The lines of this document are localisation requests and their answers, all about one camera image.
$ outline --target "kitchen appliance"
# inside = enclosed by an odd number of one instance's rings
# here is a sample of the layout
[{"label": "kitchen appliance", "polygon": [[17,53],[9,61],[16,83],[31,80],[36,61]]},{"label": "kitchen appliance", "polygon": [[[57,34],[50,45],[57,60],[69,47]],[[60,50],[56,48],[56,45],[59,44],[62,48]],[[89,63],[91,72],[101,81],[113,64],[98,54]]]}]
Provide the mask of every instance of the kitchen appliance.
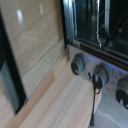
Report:
[{"label": "kitchen appliance", "polygon": [[60,0],[60,7],[74,74],[93,83],[94,95],[103,89],[128,108],[128,1]]}]

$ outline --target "black knob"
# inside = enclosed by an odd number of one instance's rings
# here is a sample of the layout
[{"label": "black knob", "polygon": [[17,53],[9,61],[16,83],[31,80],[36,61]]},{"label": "black knob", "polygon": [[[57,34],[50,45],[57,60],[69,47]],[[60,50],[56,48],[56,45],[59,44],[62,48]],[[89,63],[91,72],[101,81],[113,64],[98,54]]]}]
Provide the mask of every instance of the black knob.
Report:
[{"label": "black knob", "polygon": [[92,82],[94,87],[97,89],[102,89],[109,81],[109,75],[104,66],[98,65],[95,67],[92,76]]},{"label": "black knob", "polygon": [[75,75],[80,75],[87,64],[88,59],[83,54],[76,54],[72,63],[71,69]]},{"label": "black knob", "polygon": [[128,79],[122,78],[117,83],[116,99],[122,105],[128,105]]}]

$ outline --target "wooden floor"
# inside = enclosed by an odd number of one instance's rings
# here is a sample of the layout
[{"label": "wooden floor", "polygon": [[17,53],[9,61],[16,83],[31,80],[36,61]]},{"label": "wooden floor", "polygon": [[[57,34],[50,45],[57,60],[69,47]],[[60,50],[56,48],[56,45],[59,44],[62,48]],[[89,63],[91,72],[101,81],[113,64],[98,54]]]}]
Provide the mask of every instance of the wooden floor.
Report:
[{"label": "wooden floor", "polygon": [[[87,128],[92,105],[93,86],[75,76],[69,57],[61,56],[55,67],[16,117],[5,128]],[[96,96],[95,109],[101,100]]]},{"label": "wooden floor", "polygon": [[0,0],[0,5],[30,97],[64,52],[59,0]]}]

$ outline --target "glass door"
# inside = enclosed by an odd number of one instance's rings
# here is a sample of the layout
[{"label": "glass door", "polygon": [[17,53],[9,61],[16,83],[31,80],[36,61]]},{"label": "glass door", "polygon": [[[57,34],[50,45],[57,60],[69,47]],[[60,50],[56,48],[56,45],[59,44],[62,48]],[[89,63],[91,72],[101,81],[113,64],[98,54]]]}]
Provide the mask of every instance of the glass door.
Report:
[{"label": "glass door", "polygon": [[7,53],[4,58],[7,63],[4,64],[14,81],[20,81],[11,91],[19,91],[18,99],[14,100],[17,101],[14,105],[16,110],[20,104],[19,97],[29,99],[65,51],[60,5],[59,0],[0,0],[0,5],[3,18],[0,21],[4,22],[6,30],[6,36],[1,32],[4,52]]}]

